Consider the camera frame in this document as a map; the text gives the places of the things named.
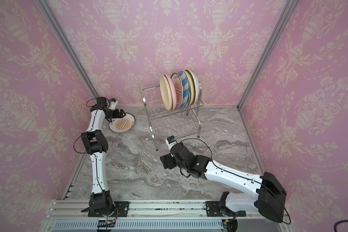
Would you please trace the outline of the orange sunburst plate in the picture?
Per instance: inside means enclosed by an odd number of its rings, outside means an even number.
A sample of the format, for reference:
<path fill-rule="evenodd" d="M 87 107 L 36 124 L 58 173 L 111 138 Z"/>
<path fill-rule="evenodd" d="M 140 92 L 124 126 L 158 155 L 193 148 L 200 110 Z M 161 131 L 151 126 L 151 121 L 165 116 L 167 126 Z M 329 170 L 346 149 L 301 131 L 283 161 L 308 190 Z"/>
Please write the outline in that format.
<path fill-rule="evenodd" d="M 177 97 L 175 109 L 179 109 L 181 104 L 182 104 L 182 98 L 183 98 L 181 79 L 180 79 L 179 75 L 174 72 L 171 75 L 171 80 L 173 81 L 173 83 L 175 85 L 175 91 L 176 91 L 176 97 Z"/>
<path fill-rule="evenodd" d="M 135 125 L 135 117 L 126 113 L 123 118 L 112 119 L 112 122 L 109 123 L 109 129 L 115 133 L 124 133 L 131 130 Z"/>

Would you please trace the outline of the steel two-tier dish rack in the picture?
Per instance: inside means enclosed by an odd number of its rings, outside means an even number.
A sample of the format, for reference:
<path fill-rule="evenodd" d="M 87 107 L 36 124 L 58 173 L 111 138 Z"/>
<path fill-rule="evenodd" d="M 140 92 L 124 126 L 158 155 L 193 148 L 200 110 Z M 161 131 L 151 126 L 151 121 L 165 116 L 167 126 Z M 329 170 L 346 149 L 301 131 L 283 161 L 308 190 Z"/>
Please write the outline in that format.
<path fill-rule="evenodd" d="M 148 119 L 150 137 L 156 150 L 172 135 L 177 139 L 192 135 L 200 137 L 202 125 L 199 109 L 204 106 L 201 97 L 193 105 L 167 111 L 162 102 L 159 85 L 143 87 L 139 84 L 138 87 Z"/>

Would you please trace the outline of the beige plain plate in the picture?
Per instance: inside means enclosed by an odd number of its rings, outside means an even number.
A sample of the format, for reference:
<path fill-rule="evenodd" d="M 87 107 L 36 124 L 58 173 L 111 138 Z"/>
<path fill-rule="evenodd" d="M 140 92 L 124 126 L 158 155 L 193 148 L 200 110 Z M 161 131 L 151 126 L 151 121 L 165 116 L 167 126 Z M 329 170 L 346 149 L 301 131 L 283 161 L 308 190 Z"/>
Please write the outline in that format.
<path fill-rule="evenodd" d="M 163 104 L 165 106 L 165 109 L 167 111 L 170 111 L 173 108 L 173 98 L 168 79 L 165 75 L 161 75 L 159 81 Z"/>

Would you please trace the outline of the pink bear plate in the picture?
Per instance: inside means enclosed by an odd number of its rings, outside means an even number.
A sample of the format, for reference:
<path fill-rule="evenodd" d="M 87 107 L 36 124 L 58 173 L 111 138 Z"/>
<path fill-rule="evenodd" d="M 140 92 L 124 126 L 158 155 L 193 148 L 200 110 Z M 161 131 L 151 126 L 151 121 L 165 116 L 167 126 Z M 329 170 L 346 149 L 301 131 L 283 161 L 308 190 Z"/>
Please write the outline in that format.
<path fill-rule="evenodd" d="M 168 94 L 169 97 L 171 97 L 171 100 L 172 100 L 172 106 L 170 108 L 170 110 L 174 110 L 176 108 L 176 105 L 177 105 L 177 93 L 176 93 L 176 89 L 175 89 L 175 84 L 173 82 L 173 80 L 164 75 L 164 77 L 166 78 L 166 81 L 167 81 L 167 87 L 170 89 L 168 92 L 170 92 L 170 94 Z"/>

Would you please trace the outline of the blue striped plate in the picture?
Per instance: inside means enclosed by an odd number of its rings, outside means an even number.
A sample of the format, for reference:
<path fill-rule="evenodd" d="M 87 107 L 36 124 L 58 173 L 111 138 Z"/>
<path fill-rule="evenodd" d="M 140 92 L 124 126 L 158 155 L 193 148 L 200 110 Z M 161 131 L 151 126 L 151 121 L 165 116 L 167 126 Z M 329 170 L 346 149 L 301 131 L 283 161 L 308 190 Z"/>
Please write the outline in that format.
<path fill-rule="evenodd" d="M 188 104 L 189 98 L 189 79 L 185 71 L 178 73 L 182 84 L 182 100 L 179 108 L 184 108 Z"/>

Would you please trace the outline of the yellow bear plate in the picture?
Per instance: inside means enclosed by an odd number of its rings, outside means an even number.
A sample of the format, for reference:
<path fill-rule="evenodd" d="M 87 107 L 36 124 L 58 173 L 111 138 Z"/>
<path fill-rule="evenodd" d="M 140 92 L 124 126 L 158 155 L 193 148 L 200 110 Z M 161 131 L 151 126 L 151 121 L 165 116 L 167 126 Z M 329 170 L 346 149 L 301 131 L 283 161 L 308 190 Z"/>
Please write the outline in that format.
<path fill-rule="evenodd" d="M 190 88 L 190 98 L 189 98 L 189 105 L 193 105 L 195 102 L 195 85 L 194 85 L 194 79 L 192 77 L 192 74 L 189 72 L 189 70 L 185 70 L 188 80 L 189 80 L 189 88 Z"/>

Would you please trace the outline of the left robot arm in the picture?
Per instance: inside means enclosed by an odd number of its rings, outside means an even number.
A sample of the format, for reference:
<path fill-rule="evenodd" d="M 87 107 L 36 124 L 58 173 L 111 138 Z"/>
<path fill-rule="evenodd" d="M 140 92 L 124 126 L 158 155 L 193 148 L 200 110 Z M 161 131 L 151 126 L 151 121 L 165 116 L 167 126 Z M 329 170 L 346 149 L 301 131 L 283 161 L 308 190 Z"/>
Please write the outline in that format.
<path fill-rule="evenodd" d="M 117 103 L 115 99 L 97 97 L 94 100 L 96 104 L 90 107 L 89 126 L 80 135 L 85 153 L 90 155 L 92 164 L 92 189 L 87 210 L 93 214 L 108 217 L 114 213 L 116 206 L 110 194 L 105 171 L 109 145 L 101 129 L 104 120 L 112 122 L 113 119 L 121 119 L 126 114 L 112 105 Z"/>

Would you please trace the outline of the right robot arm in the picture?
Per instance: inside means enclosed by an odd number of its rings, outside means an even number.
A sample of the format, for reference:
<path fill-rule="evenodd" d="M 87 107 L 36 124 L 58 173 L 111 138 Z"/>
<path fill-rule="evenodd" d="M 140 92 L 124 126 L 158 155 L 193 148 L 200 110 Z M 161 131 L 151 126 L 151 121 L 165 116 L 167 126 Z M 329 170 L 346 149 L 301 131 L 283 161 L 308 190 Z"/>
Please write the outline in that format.
<path fill-rule="evenodd" d="M 270 221 L 284 221 L 287 192 L 272 173 L 249 174 L 220 164 L 211 157 L 194 155 L 174 137 L 169 137 L 166 145 L 170 152 L 160 157 L 164 169 L 178 167 L 186 178 L 219 182 L 248 195 L 243 198 L 224 192 L 218 203 L 223 214 L 233 216 L 238 211 L 258 211 Z"/>

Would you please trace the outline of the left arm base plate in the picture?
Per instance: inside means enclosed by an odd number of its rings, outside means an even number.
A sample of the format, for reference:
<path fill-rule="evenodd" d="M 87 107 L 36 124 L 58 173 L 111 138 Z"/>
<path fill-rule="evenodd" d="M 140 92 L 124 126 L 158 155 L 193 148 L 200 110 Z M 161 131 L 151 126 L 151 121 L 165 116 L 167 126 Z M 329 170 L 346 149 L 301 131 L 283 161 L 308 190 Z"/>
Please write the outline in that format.
<path fill-rule="evenodd" d="M 129 212 L 129 206 L 130 206 L 130 202 L 128 201 L 117 201 L 114 202 L 116 208 L 112 211 L 111 214 L 107 215 L 107 214 L 96 214 L 93 213 L 92 211 L 88 212 L 88 217 L 90 218 L 96 218 L 96 217 L 111 217 L 111 218 L 115 218 L 116 216 L 118 216 L 118 218 L 125 218 L 128 216 L 128 212 Z"/>

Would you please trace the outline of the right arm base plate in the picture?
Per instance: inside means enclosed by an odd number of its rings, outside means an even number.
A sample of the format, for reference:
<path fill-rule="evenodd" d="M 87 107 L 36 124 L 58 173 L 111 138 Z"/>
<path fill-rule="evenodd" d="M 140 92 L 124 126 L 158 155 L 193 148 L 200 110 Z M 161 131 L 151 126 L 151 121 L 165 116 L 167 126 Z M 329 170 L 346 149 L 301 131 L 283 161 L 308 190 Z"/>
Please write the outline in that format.
<path fill-rule="evenodd" d="M 246 211 L 234 212 L 225 206 L 225 203 L 220 201 L 206 201 L 204 209 L 208 217 L 245 217 Z"/>

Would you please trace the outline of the aluminium mounting rail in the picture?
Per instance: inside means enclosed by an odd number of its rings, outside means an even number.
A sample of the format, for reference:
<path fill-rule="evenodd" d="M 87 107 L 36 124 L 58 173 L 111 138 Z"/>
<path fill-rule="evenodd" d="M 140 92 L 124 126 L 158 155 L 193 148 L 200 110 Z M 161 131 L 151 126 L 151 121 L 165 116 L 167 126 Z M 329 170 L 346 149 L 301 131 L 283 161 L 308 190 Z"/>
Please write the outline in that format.
<path fill-rule="evenodd" d="M 125 218 L 88 217 L 86 200 L 55 200 L 40 228 L 42 232 L 292 232 L 292 225 L 269 221 L 258 211 L 245 217 L 208 217 L 206 201 L 126 200 Z"/>

